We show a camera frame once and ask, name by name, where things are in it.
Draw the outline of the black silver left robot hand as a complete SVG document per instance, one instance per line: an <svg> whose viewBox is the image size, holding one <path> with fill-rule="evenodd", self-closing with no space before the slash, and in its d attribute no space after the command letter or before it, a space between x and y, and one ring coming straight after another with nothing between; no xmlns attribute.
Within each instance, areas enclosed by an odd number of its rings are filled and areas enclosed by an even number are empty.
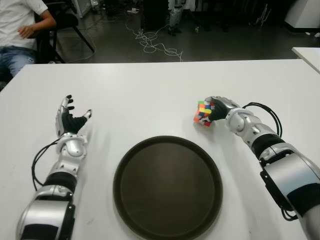
<svg viewBox="0 0 320 240"><path fill-rule="evenodd" d="M82 116L74 117L70 111L75 107L69 106L73 101L72 95L67 95L63 98L60 106L58 107L55 117L55 130L58 138L61 138L64 134L77 134L92 117L91 109Z"/></svg>

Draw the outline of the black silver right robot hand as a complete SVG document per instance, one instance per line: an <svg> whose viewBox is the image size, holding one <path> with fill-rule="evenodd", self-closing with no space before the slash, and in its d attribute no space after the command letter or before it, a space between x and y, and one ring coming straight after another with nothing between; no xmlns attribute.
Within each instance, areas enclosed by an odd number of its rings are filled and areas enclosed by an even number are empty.
<svg viewBox="0 0 320 240"><path fill-rule="evenodd" d="M205 99L206 102L213 104L213 110L208 116L209 121L217 121L225 119L230 110L240 108L234 101L221 96L209 96Z"/></svg>

